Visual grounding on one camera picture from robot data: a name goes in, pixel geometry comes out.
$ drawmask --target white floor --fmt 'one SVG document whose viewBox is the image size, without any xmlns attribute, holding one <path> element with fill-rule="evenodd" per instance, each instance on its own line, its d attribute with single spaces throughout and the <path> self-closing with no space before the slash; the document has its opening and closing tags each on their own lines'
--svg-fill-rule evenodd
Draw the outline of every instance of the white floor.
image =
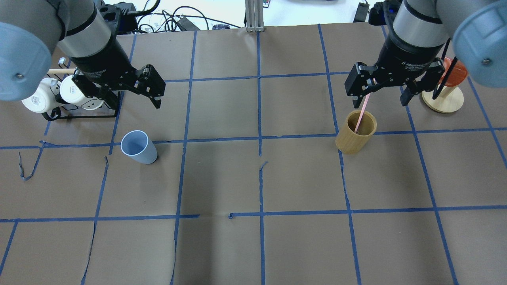
<svg viewBox="0 0 507 285">
<path fill-rule="evenodd" d="M 114 4 L 119 0 L 105 0 L 106 4 Z M 142 10 L 146 0 L 130 0 L 138 10 Z M 268 8 L 264 8 L 265 26 L 294 26 L 328 23 L 348 23 L 354 19 L 357 5 L 364 0 L 271 0 Z M 147 9 L 155 3 L 148 0 Z M 191 6 L 199 9 L 206 17 L 228 22 L 243 27 L 245 3 L 242 0 L 162 0 L 157 8 L 158 13 L 166 10 L 170 14 L 180 6 Z M 192 9 L 179 9 L 177 14 L 199 15 Z M 164 21 L 162 16 L 148 16 L 142 23 L 150 24 L 155 29 Z M 206 29 L 204 20 L 192 18 L 192 22 L 200 29 Z M 209 28 L 217 24 L 209 23 Z"/>
</svg>

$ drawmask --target wooden coaster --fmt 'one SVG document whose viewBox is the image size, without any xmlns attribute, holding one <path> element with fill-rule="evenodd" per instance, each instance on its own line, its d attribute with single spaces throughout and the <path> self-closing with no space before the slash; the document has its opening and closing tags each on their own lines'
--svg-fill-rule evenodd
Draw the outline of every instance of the wooden coaster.
<svg viewBox="0 0 507 285">
<path fill-rule="evenodd" d="M 453 113 L 463 106 L 464 97 L 463 92 L 459 87 L 444 86 L 440 96 L 433 100 L 432 92 L 422 92 L 422 99 L 432 110 L 439 113 Z"/>
</svg>

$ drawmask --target wooden stand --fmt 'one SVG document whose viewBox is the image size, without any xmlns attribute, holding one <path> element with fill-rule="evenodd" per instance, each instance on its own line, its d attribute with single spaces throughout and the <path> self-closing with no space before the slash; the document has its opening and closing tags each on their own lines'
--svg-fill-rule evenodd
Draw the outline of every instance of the wooden stand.
<svg viewBox="0 0 507 285">
<path fill-rule="evenodd" d="M 377 130 L 377 119 L 370 112 L 365 111 L 357 130 L 358 133 L 354 133 L 360 113 L 360 110 L 355 110 L 348 114 L 336 136 L 336 147 L 344 154 L 358 153 Z"/>
<path fill-rule="evenodd" d="M 422 93 L 424 103 L 439 113 L 453 113 L 463 106 L 463 92 L 457 86 L 444 86 L 437 99 L 433 100 L 432 97 L 433 92 Z"/>
</svg>

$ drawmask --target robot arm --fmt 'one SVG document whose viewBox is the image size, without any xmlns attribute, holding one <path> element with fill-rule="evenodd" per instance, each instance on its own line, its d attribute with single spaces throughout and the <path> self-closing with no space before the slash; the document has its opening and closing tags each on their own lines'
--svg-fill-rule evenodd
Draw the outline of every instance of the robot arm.
<svg viewBox="0 0 507 285">
<path fill-rule="evenodd" d="M 387 86 L 407 86 L 403 106 L 433 90 L 445 71 L 437 53 L 447 38 L 453 38 L 457 57 L 476 81 L 507 87 L 506 0 L 387 0 L 375 4 L 370 23 L 387 25 L 389 35 L 377 62 L 357 62 L 345 82 L 355 108 L 368 93 Z"/>
<path fill-rule="evenodd" d="M 113 91 L 129 90 L 160 108 L 165 83 L 152 65 L 136 70 L 116 31 L 101 13 L 113 19 L 115 8 L 95 7 L 92 0 L 16 0 L 0 2 L 0 100 L 22 100 L 37 89 L 58 47 L 78 67 L 72 80 L 86 97 L 97 97 L 112 109 Z"/>
</svg>

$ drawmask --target table surface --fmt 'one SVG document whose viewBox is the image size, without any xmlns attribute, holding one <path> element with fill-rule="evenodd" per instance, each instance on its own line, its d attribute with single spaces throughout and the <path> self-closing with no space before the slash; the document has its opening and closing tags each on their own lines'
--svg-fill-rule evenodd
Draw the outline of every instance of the table surface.
<svg viewBox="0 0 507 285">
<path fill-rule="evenodd" d="M 503 284 L 505 89 L 468 78 L 463 107 L 438 114 L 384 88 L 372 139 L 336 149 L 348 71 L 384 37 L 367 23 L 122 36 L 166 80 L 159 110 L 126 92 L 117 118 L 47 123 L 0 103 L 0 284 Z M 134 129 L 155 163 L 122 154 Z"/>
</svg>

